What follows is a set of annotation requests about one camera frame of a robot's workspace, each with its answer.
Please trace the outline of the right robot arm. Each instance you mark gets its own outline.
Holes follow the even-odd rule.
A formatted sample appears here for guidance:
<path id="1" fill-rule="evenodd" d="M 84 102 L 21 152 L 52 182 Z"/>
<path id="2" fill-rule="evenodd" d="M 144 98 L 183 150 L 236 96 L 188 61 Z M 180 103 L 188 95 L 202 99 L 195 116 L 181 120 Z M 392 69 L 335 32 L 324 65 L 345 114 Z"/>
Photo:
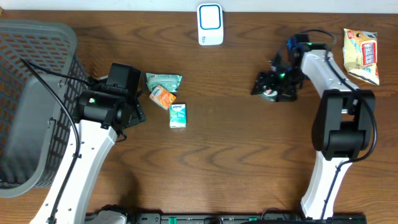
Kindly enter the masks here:
<path id="1" fill-rule="evenodd" d="M 257 75 L 252 95 L 270 102 L 293 102 L 305 80 L 320 95 L 312 126 L 316 161 L 308 189 L 300 201 L 302 221 L 326 223 L 349 167 L 367 159 L 377 143 L 375 96 L 352 83 L 334 61 L 331 46 L 309 39 L 309 31 L 294 34 L 281 46 L 271 70 Z"/>

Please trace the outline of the orange tissue pack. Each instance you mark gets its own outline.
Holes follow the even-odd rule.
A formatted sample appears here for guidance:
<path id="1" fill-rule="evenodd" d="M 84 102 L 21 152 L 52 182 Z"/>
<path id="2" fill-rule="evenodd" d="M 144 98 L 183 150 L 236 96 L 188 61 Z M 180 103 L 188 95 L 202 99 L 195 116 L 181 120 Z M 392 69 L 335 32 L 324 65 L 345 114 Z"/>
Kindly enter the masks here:
<path id="1" fill-rule="evenodd" d="M 149 98 L 164 110 L 168 110 L 175 101 L 176 96 L 161 85 L 157 85 L 149 95 Z"/>

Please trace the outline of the yellow wet wipes pack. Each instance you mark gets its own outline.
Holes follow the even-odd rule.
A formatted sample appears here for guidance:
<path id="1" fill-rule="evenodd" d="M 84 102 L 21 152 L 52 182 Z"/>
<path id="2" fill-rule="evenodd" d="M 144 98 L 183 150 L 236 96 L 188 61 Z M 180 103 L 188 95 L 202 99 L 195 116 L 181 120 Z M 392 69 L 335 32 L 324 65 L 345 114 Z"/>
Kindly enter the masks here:
<path id="1" fill-rule="evenodd" d="M 377 32 L 344 29 L 343 63 L 351 76 L 379 86 Z"/>

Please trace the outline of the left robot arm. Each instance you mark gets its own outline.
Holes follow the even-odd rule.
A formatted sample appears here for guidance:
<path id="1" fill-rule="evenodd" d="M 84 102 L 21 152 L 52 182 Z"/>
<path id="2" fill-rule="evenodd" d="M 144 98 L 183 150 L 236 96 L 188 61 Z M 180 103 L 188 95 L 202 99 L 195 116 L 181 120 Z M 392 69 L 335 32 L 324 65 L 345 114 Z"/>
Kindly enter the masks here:
<path id="1" fill-rule="evenodd" d="M 124 129 L 144 120 L 138 97 L 142 73 L 113 63 L 107 78 L 93 80 L 67 113 L 71 133 L 49 193 L 32 223 L 84 223 L 98 174 Z"/>

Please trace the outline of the teal Kleenex tissue pack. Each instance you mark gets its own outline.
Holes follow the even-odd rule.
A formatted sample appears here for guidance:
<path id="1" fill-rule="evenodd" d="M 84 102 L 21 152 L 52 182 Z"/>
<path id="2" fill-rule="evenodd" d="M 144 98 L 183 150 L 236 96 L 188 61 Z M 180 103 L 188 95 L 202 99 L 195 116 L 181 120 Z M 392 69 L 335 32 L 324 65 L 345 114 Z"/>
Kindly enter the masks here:
<path id="1" fill-rule="evenodd" d="M 169 108 L 170 128 L 185 128 L 187 125 L 186 104 L 172 104 Z"/>

